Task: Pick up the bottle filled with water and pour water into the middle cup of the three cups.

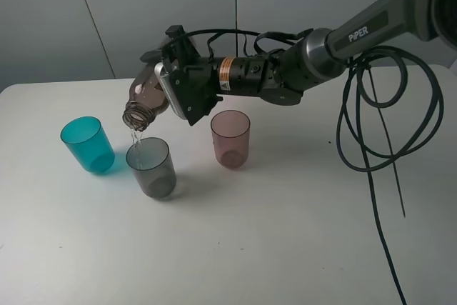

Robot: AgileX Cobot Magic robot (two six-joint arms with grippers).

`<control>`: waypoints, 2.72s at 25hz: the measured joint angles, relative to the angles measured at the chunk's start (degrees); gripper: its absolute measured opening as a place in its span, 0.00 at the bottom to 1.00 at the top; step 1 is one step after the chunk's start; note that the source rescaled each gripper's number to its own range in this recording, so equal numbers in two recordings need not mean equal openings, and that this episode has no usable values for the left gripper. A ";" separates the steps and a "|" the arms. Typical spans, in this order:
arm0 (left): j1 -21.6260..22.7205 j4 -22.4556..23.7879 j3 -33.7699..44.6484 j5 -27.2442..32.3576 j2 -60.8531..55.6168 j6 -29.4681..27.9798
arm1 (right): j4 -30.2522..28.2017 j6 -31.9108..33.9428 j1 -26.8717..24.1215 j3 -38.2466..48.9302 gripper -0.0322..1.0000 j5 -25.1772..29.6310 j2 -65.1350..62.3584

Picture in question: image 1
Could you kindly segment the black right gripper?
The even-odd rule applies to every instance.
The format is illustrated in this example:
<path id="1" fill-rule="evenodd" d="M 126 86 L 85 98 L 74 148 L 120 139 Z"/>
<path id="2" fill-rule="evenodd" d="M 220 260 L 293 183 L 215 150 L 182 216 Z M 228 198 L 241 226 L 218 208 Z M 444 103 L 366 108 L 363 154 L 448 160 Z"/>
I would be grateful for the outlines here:
<path id="1" fill-rule="evenodd" d="M 159 63 L 167 57 L 167 49 L 157 48 L 143 53 L 142 63 Z M 178 95 L 277 97 L 278 83 L 272 64 L 261 56 L 196 57 L 181 68 Z"/>

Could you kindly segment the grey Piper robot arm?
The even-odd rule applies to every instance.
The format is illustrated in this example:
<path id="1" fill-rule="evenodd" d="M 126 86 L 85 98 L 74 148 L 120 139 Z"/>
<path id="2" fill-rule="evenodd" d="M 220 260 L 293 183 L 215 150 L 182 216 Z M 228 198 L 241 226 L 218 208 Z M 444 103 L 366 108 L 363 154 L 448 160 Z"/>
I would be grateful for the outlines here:
<path id="1" fill-rule="evenodd" d="M 191 33 L 172 26 L 168 41 L 141 60 L 153 69 L 169 103 L 186 111 L 213 106 L 225 94 L 290 106 L 304 91 L 342 75 L 351 59 L 380 54 L 389 40 L 405 33 L 455 46 L 456 0 L 378 0 L 334 30 L 266 32 L 267 39 L 283 47 L 256 48 L 244 58 L 202 57 Z"/>

